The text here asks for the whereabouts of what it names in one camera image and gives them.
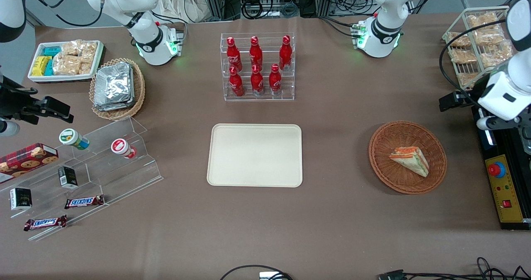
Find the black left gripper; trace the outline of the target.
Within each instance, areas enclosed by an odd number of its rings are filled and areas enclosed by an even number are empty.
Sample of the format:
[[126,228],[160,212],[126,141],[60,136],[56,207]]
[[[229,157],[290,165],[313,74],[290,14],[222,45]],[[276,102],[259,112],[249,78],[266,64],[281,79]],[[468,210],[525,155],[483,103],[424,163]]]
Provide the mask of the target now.
[[480,107],[479,98],[487,88],[489,80],[478,80],[471,91],[453,91],[439,99],[439,110],[445,112],[455,108],[469,106]]

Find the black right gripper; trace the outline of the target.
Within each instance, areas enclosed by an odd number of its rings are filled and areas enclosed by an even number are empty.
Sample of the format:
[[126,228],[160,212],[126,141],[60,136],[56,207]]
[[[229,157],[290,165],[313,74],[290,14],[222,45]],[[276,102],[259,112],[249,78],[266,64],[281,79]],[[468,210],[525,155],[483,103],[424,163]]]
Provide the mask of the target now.
[[69,105],[53,97],[44,97],[42,100],[32,97],[37,93],[38,90],[35,88],[25,88],[10,78],[2,78],[0,117],[7,120],[22,120],[34,125],[38,124],[40,116],[73,123],[74,116],[70,113]]

